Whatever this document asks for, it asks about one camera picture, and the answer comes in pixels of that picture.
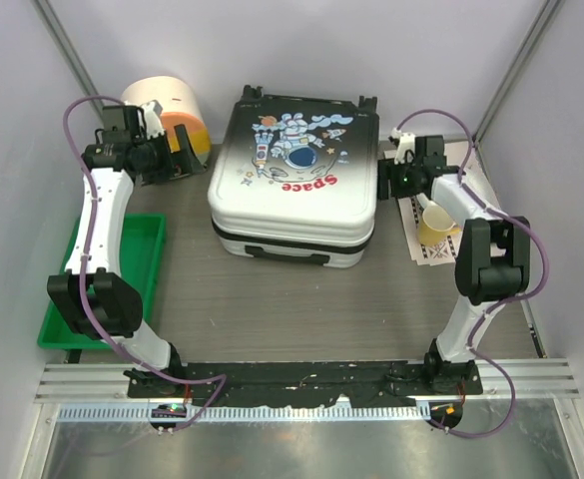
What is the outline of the yellow cup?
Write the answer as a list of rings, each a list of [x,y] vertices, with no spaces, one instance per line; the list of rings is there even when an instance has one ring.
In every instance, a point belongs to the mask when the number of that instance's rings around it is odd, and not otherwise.
[[[461,232],[460,226],[438,205],[427,206],[421,214],[416,236],[424,246],[435,246],[445,241],[449,236]]]

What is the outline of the white black space suitcase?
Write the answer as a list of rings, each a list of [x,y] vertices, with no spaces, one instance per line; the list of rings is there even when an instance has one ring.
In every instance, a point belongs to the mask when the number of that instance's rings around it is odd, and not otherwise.
[[[349,268],[374,233],[374,97],[331,100],[246,85],[214,163],[208,202],[225,250]]]

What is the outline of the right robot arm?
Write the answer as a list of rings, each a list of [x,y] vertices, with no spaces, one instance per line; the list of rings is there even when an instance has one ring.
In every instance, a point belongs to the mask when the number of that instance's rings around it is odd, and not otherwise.
[[[447,163],[442,137],[396,131],[389,140],[395,153],[378,162],[378,197],[424,194],[462,231],[454,270],[459,298],[419,372],[428,390],[443,394],[471,375],[480,330],[507,300],[527,289],[529,223],[524,217],[507,217],[474,191],[462,169]]]

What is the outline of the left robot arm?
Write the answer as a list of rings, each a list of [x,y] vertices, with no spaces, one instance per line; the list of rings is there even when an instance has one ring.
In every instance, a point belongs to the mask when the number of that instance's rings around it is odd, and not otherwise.
[[[83,175],[83,205],[74,248],[62,272],[49,276],[48,295],[69,329],[111,346],[151,370],[162,397],[177,396],[185,374],[178,354],[144,319],[141,293],[122,275],[120,248],[128,202],[136,184],[156,185],[198,174],[184,126],[172,150],[161,120],[162,105],[113,102],[103,110],[94,143],[75,153]]]

